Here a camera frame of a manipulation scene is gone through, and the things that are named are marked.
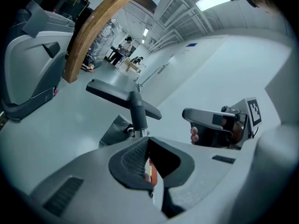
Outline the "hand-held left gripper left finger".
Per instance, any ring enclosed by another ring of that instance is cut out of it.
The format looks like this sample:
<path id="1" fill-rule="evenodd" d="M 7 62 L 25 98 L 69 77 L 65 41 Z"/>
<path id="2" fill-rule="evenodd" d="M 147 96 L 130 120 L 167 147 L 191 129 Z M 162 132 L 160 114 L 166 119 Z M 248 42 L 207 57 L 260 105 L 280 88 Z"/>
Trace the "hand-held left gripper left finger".
<path id="1" fill-rule="evenodd" d="M 43 180 L 30 197 L 49 224 L 161 224 L 166 215 L 144 178 L 147 137 L 85 153 Z"/>

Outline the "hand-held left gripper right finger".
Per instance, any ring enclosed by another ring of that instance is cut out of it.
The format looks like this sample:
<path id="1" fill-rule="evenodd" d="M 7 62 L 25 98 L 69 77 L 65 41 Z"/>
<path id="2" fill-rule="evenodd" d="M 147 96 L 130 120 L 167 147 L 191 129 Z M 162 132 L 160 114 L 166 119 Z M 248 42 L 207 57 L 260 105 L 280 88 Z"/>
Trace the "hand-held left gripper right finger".
<path id="1" fill-rule="evenodd" d="M 150 224 L 235 224 L 238 187 L 231 172 L 238 151 L 151 137 L 149 157 L 158 172 Z"/>

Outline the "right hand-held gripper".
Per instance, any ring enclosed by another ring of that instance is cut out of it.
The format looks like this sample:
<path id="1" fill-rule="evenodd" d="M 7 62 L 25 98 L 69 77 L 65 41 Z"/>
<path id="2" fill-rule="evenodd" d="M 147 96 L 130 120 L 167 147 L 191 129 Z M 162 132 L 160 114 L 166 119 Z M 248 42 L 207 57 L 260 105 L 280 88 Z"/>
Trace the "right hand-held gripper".
<path id="1" fill-rule="evenodd" d="M 199 146 L 235 150 L 240 150 L 246 140 L 253 139 L 262 123 L 256 98 L 245 98 L 233 106 L 223 106 L 221 112 L 185 108 L 182 117 L 198 124 Z M 224 119 L 233 128 L 224 129 Z"/>

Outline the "person's right hand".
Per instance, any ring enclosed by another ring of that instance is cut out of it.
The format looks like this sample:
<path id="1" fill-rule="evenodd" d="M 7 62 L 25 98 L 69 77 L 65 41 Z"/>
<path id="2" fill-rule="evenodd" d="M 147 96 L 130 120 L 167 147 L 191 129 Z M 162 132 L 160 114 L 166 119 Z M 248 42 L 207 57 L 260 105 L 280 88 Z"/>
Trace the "person's right hand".
<path id="1" fill-rule="evenodd" d="M 195 145 L 195 143 L 199 140 L 198 130 L 196 127 L 191 128 L 191 143 Z"/>

